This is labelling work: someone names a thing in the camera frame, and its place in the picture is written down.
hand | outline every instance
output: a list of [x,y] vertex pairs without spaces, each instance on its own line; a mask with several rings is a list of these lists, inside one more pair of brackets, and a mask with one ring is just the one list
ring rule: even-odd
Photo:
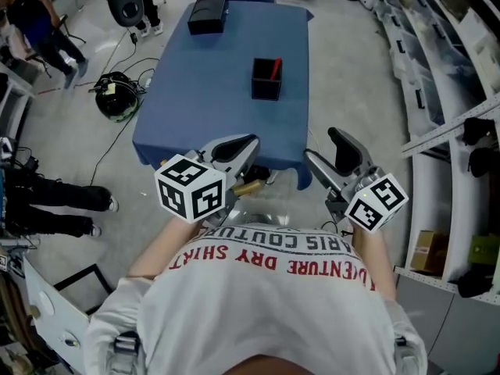
[[61,19],[58,16],[51,16],[50,22],[54,29],[59,29],[59,27],[61,26]]

sneaker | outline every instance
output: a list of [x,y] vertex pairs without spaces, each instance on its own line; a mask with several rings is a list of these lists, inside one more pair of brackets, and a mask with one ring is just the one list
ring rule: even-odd
[[98,238],[101,236],[101,228],[97,225],[92,225],[91,238]]
[[118,201],[113,197],[111,196],[109,198],[109,208],[108,208],[109,211],[113,211],[114,213],[116,213],[116,211],[118,211]]
[[78,76],[80,78],[82,78],[87,73],[87,68],[88,68],[88,60],[87,59],[85,59],[85,61],[78,63]]
[[73,82],[73,79],[75,78],[75,75],[77,75],[77,70],[72,68],[71,72],[66,75],[66,79],[64,80],[65,89],[68,89],[70,87],[71,82]]
[[145,23],[146,28],[141,30],[141,38],[145,38],[151,33],[151,24],[149,22]]
[[155,34],[155,36],[158,36],[159,34],[162,33],[163,33],[163,22],[160,22],[158,25],[153,27],[153,34]]

cardboard box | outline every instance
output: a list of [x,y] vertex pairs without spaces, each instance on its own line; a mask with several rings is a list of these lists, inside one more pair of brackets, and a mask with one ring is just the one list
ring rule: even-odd
[[412,269],[436,276],[442,275],[446,263],[448,239],[447,234],[422,230],[413,252]]
[[469,263],[493,266],[497,262],[500,237],[474,236],[469,250]]

white t-shirt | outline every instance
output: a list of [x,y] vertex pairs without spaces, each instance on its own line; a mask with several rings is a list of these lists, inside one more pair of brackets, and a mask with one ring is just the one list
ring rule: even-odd
[[427,373],[401,307],[324,230],[221,227],[186,244],[154,282],[120,280],[92,317],[87,374],[109,373],[110,344],[127,330],[141,339],[137,373],[220,375],[254,355],[315,374]]

black helmet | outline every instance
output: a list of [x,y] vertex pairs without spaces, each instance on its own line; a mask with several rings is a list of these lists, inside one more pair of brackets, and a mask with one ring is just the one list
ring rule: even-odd
[[121,72],[102,75],[94,90],[97,107],[111,121],[123,121],[139,107],[136,84]]

